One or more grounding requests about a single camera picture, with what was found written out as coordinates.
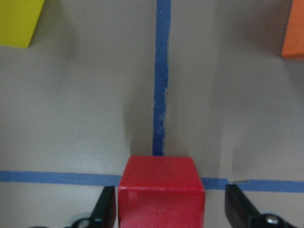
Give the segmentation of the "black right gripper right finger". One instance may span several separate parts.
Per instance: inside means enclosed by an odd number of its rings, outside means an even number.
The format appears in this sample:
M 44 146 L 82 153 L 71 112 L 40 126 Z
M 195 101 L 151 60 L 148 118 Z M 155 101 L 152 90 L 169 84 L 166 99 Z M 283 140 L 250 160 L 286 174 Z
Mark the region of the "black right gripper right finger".
M 233 228 L 293 228 L 278 215 L 260 213 L 236 184 L 225 186 L 225 215 Z

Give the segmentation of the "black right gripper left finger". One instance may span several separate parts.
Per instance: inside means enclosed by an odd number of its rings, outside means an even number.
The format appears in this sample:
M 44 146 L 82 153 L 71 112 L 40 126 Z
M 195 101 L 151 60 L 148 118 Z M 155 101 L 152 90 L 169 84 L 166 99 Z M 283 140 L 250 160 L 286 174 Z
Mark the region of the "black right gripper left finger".
M 87 218 L 77 219 L 71 228 L 113 228 L 116 220 L 116 194 L 114 186 L 105 186 Z

